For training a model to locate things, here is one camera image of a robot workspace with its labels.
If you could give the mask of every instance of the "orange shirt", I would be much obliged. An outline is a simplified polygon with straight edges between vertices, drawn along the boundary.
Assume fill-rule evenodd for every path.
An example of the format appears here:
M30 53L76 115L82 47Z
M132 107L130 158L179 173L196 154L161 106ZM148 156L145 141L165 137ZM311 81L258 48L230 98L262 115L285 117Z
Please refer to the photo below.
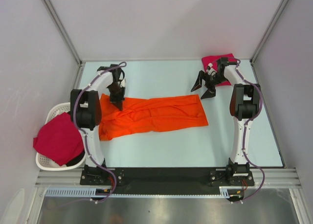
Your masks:
M149 131L165 132L208 125L197 94L152 99L125 98L123 111L113 106L110 97L103 94L100 105L100 140Z

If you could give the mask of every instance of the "gray wall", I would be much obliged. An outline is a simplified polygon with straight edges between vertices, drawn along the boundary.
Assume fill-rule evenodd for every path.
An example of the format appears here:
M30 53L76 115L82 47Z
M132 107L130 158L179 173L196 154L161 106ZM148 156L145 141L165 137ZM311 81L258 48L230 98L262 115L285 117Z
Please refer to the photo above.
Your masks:
M41 0L0 0L0 21L2 223L17 191L14 214L20 205L21 216L28 209L39 170L33 137L48 111L68 101L77 65Z
M313 207L313 3L291 0L254 65L289 167Z

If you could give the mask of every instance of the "white wall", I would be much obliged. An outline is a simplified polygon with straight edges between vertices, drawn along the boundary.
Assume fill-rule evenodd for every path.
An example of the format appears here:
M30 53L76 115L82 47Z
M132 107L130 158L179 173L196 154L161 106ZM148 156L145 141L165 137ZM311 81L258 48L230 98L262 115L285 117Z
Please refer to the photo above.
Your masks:
M291 0L255 63L285 161L313 208L313 4Z
M82 60L250 58L281 0L51 0Z
M77 65L41 0L0 0L0 21L1 219L21 188L22 216L28 208L38 175L33 137L68 101Z

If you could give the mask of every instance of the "orange towel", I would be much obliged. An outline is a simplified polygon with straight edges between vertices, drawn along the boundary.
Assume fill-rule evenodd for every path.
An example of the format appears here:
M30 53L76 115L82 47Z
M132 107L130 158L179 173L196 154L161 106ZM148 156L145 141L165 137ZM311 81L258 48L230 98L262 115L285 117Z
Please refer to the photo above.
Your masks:
M103 94L100 105L100 140L149 131L165 132L208 125L197 94L152 99L125 98L123 111L113 106L109 96Z

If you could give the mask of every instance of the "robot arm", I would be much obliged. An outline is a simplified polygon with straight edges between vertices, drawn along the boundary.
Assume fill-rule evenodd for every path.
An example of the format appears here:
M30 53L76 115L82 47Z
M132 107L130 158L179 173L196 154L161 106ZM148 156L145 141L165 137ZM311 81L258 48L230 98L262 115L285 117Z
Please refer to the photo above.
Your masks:
M101 122L100 97L105 89L110 91L110 102L119 110L123 110L123 101L125 100L125 73L117 65L110 67L100 67L97 70L97 76L83 90L72 90L70 95L71 120L74 118L74 106L81 95L76 108L76 123L83 131L79 131L82 135L86 155L92 155L97 164L104 163L104 156L100 150L99 124ZM96 164L89 157L86 158L86 165L96 167Z
M250 119L259 111L260 96L255 87L247 84L243 76L239 74L237 62L230 62L227 57L223 57L217 61L217 65L217 72L212 69L212 65L208 67L206 72L200 71L191 91L199 89L202 80L205 81L205 86L208 90L201 99L214 97L216 95L215 86L224 81L228 80L234 87L229 110L234 118L235 130L233 150L229 158L228 167L231 169L230 176L245 177L249 173L249 163L244 152L248 155L249 134L253 122Z

